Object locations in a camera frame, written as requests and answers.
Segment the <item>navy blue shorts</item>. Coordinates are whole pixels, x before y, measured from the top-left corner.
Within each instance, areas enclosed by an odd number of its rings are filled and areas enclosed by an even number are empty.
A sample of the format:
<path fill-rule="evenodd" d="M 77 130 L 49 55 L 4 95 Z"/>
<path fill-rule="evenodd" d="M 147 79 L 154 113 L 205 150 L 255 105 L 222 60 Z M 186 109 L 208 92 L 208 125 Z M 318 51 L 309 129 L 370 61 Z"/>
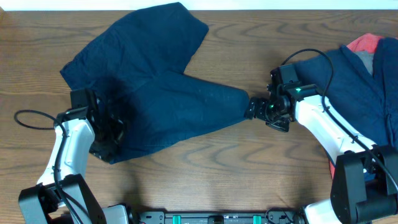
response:
<path fill-rule="evenodd" d="M 110 164 L 143 157 L 244 119 L 244 90 L 185 74 L 208 26 L 179 2 L 127 14 L 61 69 L 88 88 L 126 132 Z"/>

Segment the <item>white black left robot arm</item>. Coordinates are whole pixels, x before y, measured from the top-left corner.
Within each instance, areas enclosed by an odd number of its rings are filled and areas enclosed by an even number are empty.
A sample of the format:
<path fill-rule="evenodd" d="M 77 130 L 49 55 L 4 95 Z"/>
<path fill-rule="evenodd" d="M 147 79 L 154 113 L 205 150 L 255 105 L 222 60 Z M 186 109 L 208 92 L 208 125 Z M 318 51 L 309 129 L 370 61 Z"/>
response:
<path fill-rule="evenodd" d="M 124 124 L 113 118 L 94 91 L 70 93 L 72 107 L 51 117 L 55 144 L 37 184 L 21 191 L 26 223 L 129 223 L 125 205 L 102 208 L 85 181 L 88 156 L 109 162 L 119 151 Z"/>

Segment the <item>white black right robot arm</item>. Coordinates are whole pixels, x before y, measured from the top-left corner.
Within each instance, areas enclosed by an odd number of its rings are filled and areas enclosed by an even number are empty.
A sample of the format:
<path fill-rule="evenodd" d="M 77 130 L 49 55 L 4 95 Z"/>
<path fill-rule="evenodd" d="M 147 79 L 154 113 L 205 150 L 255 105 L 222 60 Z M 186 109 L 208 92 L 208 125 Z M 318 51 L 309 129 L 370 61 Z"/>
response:
<path fill-rule="evenodd" d="M 397 215 L 397 153 L 357 132 L 316 85 L 272 87 L 270 99 L 249 100 L 245 117 L 284 133 L 296 121 L 326 150 L 334 167 L 330 197 L 305 206 L 295 223 L 371 223 Z"/>

